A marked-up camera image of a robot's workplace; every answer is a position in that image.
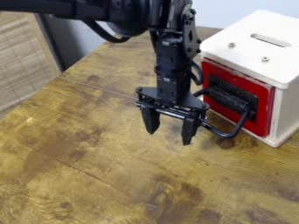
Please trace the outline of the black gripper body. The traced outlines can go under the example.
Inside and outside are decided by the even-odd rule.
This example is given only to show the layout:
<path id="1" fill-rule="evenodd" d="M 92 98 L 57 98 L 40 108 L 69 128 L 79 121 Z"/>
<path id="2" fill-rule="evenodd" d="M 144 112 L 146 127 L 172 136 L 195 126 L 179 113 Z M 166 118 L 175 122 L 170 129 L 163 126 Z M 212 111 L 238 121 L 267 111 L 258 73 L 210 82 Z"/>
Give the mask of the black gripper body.
<path id="1" fill-rule="evenodd" d="M 152 108 L 160 115 L 184 118 L 206 117 L 210 106 L 194 95 L 192 82 L 196 86 L 203 84 L 203 72 L 192 59 L 158 57 L 154 67 L 156 74 L 155 87 L 136 89 L 136 105 Z"/>

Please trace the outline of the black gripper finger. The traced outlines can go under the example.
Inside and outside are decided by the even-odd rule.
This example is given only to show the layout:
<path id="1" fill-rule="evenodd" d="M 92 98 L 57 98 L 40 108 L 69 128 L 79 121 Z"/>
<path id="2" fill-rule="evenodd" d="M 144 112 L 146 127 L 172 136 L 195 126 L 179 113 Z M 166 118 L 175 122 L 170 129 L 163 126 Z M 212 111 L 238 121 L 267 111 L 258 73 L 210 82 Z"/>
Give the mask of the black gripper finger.
<path id="1" fill-rule="evenodd" d="M 196 117 L 187 116 L 182 125 L 182 143 L 190 145 L 202 123 Z"/>
<path id="2" fill-rule="evenodd" d="M 152 135 L 158 131 L 160 126 L 160 114 L 156 112 L 154 108 L 148 108 L 147 106 L 143 106 L 142 116 L 144 120 L 146 130 Z"/>

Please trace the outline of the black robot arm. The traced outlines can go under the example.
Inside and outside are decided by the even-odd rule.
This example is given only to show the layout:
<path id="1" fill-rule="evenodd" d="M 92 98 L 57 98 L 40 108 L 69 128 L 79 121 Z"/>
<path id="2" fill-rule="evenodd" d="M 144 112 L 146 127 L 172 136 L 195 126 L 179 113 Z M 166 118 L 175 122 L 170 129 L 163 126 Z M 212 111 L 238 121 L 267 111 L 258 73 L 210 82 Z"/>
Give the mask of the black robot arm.
<path id="1" fill-rule="evenodd" d="M 156 86 L 136 90 L 146 130 L 158 131 L 162 114 L 178 117 L 183 119 L 182 143 L 191 143 L 208 109 L 191 92 L 191 84 L 203 83 L 194 61 L 202 41 L 192 0 L 0 0 L 0 11 L 79 20 L 115 44 L 148 32 L 156 55 Z"/>

